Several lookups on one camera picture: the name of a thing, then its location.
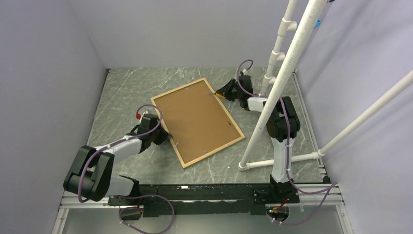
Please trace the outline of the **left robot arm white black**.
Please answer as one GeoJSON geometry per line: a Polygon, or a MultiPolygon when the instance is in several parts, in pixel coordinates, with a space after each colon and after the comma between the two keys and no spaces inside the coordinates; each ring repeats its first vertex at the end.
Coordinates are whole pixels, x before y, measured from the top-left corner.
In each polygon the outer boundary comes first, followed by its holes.
{"type": "Polygon", "coordinates": [[[139,123],[121,139],[107,145],[82,146],[63,182],[63,189],[78,196],[81,203],[100,201],[105,196],[119,196],[125,203],[135,204],[141,195],[139,181],[122,175],[114,176],[118,162],[144,152],[152,144],[160,145],[171,134],[160,124],[157,115],[137,115],[139,123]]]}

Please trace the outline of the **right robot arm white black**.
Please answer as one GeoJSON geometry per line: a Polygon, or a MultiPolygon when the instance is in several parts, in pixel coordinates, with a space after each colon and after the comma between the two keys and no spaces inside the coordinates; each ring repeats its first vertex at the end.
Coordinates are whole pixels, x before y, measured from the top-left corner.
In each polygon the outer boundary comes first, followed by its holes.
{"type": "MultiPolygon", "coordinates": [[[[247,111],[262,112],[267,98],[255,97],[251,77],[240,75],[232,78],[215,95],[229,101],[238,101],[247,111]]],[[[270,175],[269,198],[281,202],[287,194],[295,193],[291,184],[292,145],[300,130],[300,121],[290,97],[282,97],[274,107],[266,124],[266,130],[274,146],[274,162],[270,175]]]]}

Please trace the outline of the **green wooden picture frame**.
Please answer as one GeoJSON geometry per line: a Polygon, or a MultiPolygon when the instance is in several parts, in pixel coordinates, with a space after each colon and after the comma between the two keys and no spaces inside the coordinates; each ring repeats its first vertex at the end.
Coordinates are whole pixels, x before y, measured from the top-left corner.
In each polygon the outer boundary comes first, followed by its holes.
{"type": "Polygon", "coordinates": [[[244,133],[206,78],[151,98],[183,168],[243,139],[244,133]]]}

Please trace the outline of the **orange handled screwdriver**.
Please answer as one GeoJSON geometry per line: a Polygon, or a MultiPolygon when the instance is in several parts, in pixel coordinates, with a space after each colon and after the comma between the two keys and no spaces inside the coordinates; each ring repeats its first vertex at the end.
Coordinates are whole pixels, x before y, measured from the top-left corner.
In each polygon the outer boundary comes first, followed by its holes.
{"type": "Polygon", "coordinates": [[[217,96],[219,98],[226,98],[225,96],[223,96],[221,94],[218,94],[218,93],[210,93],[210,95],[214,95],[214,96],[217,96]]]}

